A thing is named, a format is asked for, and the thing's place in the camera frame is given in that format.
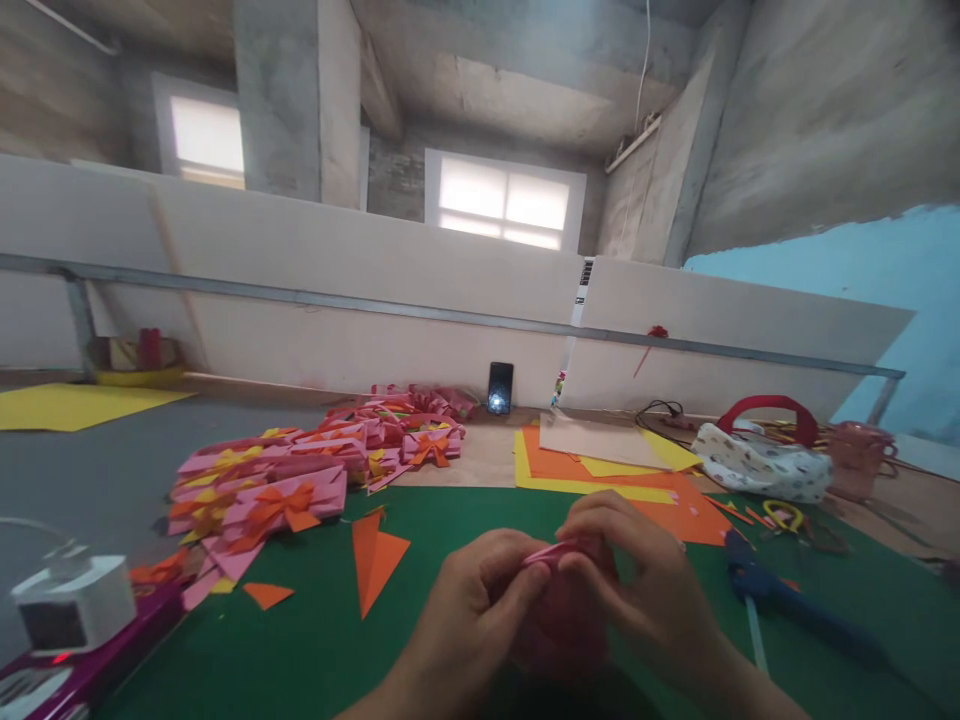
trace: gray floor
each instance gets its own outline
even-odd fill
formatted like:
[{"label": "gray floor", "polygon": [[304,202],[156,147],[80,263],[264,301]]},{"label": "gray floor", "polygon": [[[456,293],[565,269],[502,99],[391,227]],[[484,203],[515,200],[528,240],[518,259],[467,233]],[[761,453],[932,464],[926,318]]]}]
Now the gray floor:
[{"label": "gray floor", "polygon": [[[0,387],[0,390],[14,389]],[[162,560],[178,538],[158,531],[180,464],[199,447],[271,427],[315,427],[325,408],[192,397],[77,433],[0,432],[0,515],[50,523],[95,554],[131,567]],[[47,538],[0,526],[0,594],[41,569]],[[0,601],[0,667],[27,649],[8,597]]]}]

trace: scissors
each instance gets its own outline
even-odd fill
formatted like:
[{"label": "scissors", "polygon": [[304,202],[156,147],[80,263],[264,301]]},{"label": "scissors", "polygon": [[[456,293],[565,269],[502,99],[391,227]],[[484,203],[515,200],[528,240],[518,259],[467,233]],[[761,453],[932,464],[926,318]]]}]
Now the scissors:
[{"label": "scissors", "polygon": [[831,555],[846,555],[850,552],[847,541],[819,520],[804,515],[800,508],[782,500],[765,500],[763,510],[778,527],[768,530],[761,539],[769,539],[781,532],[793,533],[802,547],[812,547]]}]

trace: hand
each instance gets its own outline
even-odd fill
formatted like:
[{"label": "hand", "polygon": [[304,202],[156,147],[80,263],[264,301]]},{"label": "hand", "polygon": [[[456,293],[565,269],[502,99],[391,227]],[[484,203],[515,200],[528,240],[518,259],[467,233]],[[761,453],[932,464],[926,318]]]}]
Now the hand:
[{"label": "hand", "polygon": [[[493,530],[447,557],[410,642],[368,699],[385,712],[367,708],[362,717],[467,715],[550,579],[541,563],[520,570],[524,558],[545,547],[517,530]],[[491,604],[491,590],[505,585],[502,597]]]},{"label": "hand", "polygon": [[571,553],[561,572],[580,574],[608,617],[642,659],[710,713],[731,717],[806,717],[720,630],[679,542],[608,490],[574,503],[559,540],[600,537],[633,559],[633,579],[621,585],[585,555]]}]

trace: red bag handle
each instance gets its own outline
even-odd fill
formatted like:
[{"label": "red bag handle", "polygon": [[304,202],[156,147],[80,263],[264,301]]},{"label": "red bag handle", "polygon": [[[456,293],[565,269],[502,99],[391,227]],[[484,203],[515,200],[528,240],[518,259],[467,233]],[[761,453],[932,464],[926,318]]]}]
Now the red bag handle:
[{"label": "red bag handle", "polygon": [[794,435],[794,442],[804,447],[813,448],[813,444],[820,435],[820,429],[813,415],[803,405],[793,398],[786,395],[753,395],[744,398],[730,408],[726,414],[717,420],[717,427],[723,430],[727,435],[733,432],[733,421],[743,415],[747,410],[757,410],[758,408],[779,408],[780,410],[793,410],[797,414],[797,432]]}]

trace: concrete ceiling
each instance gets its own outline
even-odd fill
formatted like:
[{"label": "concrete ceiling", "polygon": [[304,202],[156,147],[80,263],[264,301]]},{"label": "concrete ceiling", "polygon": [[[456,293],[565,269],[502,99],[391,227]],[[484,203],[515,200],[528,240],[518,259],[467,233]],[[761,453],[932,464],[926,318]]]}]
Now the concrete ceiling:
[{"label": "concrete ceiling", "polygon": [[[122,36],[233,64],[232,0],[64,0]],[[633,131],[646,0],[351,0],[411,119],[602,157]],[[641,113],[683,89],[722,0],[653,0]]]}]

